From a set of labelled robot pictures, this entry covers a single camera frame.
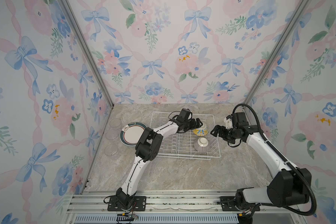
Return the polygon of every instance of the dish rack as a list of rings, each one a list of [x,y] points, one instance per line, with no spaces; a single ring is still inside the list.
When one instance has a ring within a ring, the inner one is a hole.
[[[174,115],[179,112],[170,113],[166,112],[153,112],[150,121],[150,128],[157,128],[166,124]],[[166,137],[159,148],[157,156],[160,157],[175,157],[175,158],[188,158],[188,159],[206,159],[220,158],[220,148],[218,138],[212,136],[210,131],[215,127],[214,115],[212,114],[193,114],[193,118],[199,118],[202,122],[206,123],[208,127],[208,134],[204,137],[207,138],[210,144],[210,149],[206,153],[200,153],[194,148],[194,141],[202,136],[197,136],[193,130],[178,134],[175,133]]]

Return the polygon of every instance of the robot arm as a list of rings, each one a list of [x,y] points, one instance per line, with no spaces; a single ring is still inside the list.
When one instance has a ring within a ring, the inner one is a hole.
[[[248,107],[253,112],[257,125],[249,125],[245,113],[235,113],[240,105]],[[266,187],[238,189],[234,201],[229,201],[227,204],[237,206],[241,210],[263,204],[284,207],[300,215],[314,214],[316,200],[310,188],[311,173],[305,168],[298,168],[273,146],[263,134],[254,110],[249,105],[239,104],[233,110],[233,114],[224,119],[224,122],[226,127],[216,125],[210,134],[215,137],[219,135],[228,142],[228,145],[235,144],[236,139],[240,139],[240,143],[246,142],[264,160],[273,177]],[[297,211],[289,207],[305,204],[309,202],[310,197],[312,205],[308,212]]]
[[[199,118],[193,119],[189,109],[182,109],[168,123],[158,128],[146,128],[136,145],[136,156],[131,171],[124,184],[117,190],[115,200],[122,210],[132,207],[133,198],[137,191],[138,182],[148,164],[157,156],[162,140],[180,132],[200,128],[203,123]]]

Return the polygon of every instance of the white plate with green rim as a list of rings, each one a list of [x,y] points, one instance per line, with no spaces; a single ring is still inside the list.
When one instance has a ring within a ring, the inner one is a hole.
[[[146,125],[140,122],[133,122],[133,123],[127,124],[121,130],[121,135],[120,135],[121,141],[126,146],[135,147],[146,127],[147,127]]]

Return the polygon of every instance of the bowl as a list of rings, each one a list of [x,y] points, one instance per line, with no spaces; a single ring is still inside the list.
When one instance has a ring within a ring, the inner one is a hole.
[[[203,125],[200,128],[196,128],[193,130],[193,133],[198,136],[206,136],[208,134],[208,126],[202,122]]]
[[[210,149],[210,144],[205,137],[197,138],[193,145],[195,150],[201,153],[206,153]]]

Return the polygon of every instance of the mounting plate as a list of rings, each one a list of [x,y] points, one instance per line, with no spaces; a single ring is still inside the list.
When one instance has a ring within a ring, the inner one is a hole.
[[[135,196],[133,198],[133,204],[135,204],[133,211],[145,211],[146,207],[146,196]],[[110,197],[110,201],[107,207],[108,211],[123,211],[116,197]]]
[[[232,200],[232,199],[234,199],[235,196],[220,196],[219,198],[220,198],[220,201],[228,201],[228,200]],[[221,204],[221,209],[222,209],[223,211],[240,211],[240,210],[238,210],[238,209],[235,207],[235,204],[234,204],[234,203],[232,204],[232,203],[230,203],[230,202]]]

